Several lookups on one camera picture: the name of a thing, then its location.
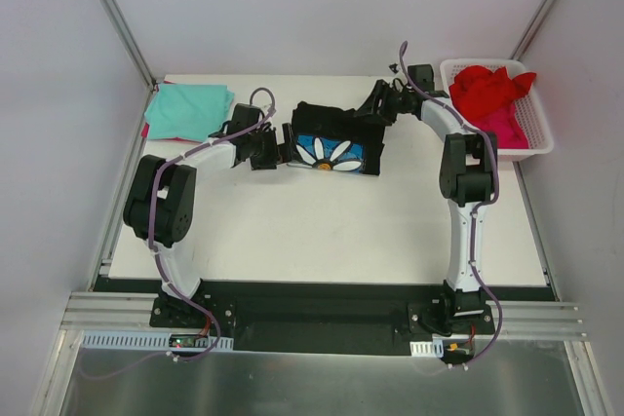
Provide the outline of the black t-shirt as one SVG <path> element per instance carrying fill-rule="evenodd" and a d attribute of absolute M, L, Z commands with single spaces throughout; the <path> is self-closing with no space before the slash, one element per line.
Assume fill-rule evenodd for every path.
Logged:
<path fill-rule="evenodd" d="M 292 112 L 291 164 L 313 170 L 380 175 L 385 128 L 353 109 L 300 102 Z"/>

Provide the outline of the teal t-shirt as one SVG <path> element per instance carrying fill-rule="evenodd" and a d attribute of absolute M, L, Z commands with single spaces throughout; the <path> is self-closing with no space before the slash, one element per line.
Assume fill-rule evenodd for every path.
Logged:
<path fill-rule="evenodd" d="M 225 85 L 161 83 L 144 113 L 141 136 L 202 142 L 221 129 L 234 97 Z"/>

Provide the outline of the pink t-shirt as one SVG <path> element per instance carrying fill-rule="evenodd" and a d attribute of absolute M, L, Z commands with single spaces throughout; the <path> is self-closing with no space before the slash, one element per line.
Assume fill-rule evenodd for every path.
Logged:
<path fill-rule="evenodd" d="M 195 107 L 189 86 L 166 83 L 158 87 L 144 113 L 147 130 L 143 137 L 151 140 L 194 140 Z"/>

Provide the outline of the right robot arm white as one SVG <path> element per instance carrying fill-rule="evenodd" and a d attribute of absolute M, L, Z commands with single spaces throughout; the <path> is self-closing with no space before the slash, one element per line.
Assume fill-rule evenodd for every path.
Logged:
<path fill-rule="evenodd" d="M 488 206 L 499 192 L 496 142 L 477 130 L 431 84 L 433 69 L 417 65 L 420 79 L 410 82 L 378 80 L 355 115 L 370 123 L 390 126 L 400 114 L 415 116 L 443 143 L 439 186 L 448 201 L 451 247 L 447 277 L 440 300 L 439 321 L 449 332 L 461 332 L 485 311 L 487 292 L 481 274 L 482 236 Z"/>

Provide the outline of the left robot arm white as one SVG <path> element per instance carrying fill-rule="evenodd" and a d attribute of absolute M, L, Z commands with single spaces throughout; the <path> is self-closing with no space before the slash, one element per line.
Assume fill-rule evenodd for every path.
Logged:
<path fill-rule="evenodd" d="M 271 123 L 274 114 L 274 107 L 264 112 L 238 104 L 232 118 L 204 142 L 171 159 L 146 155 L 138 162 L 123 222 L 149 249 L 162 290 L 176 298 L 172 314 L 183 326 L 199 325 L 207 308 L 194 295 L 201 283 L 192 240 L 197 186 L 246 161 L 253 170 L 274 170 L 288 162 L 292 125 L 282 126 L 284 141 L 279 143 Z"/>

